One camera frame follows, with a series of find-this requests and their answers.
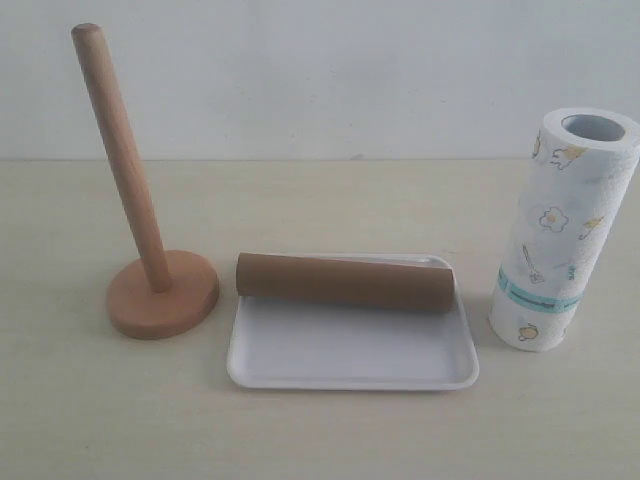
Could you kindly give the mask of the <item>brown cardboard tube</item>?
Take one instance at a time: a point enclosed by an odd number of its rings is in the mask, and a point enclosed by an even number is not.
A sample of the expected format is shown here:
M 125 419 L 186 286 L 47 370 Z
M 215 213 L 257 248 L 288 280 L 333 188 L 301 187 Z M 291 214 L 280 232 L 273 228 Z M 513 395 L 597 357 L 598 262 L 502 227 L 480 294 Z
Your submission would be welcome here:
M 449 268 L 243 252 L 236 290 L 240 296 L 440 314 L 454 304 L 455 280 Z

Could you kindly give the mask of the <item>wooden paper towel holder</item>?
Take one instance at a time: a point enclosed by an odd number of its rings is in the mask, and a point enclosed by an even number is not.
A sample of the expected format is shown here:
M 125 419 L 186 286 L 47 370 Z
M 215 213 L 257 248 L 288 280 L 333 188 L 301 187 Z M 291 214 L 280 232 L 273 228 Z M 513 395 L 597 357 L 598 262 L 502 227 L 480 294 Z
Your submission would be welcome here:
M 111 172 L 139 253 L 111 281 L 112 325 L 135 339 L 172 337 L 200 324 L 219 297 L 219 279 L 205 257 L 163 246 L 148 184 L 102 29 L 71 30 Z

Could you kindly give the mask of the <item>printed white paper towel roll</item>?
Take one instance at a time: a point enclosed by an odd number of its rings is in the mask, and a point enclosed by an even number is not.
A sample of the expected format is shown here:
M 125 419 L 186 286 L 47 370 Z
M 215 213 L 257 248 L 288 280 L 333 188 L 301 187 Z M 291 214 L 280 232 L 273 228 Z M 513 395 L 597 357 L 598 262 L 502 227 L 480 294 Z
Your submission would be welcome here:
M 618 113 L 547 113 L 500 262 L 489 323 L 544 352 L 566 335 L 639 162 L 639 124 Z

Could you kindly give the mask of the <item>white rectangular plastic tray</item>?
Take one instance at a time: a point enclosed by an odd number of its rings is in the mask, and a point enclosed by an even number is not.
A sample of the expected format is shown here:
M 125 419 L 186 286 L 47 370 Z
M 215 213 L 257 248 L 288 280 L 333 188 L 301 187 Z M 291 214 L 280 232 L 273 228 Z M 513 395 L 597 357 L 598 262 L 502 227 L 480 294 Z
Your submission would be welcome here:
M 452 267 L 428 254 L 270 254 Z M 254 389 L 454 391 L 479 362 L 455 278 L 445 313 L 240 296 L 227 356 Z

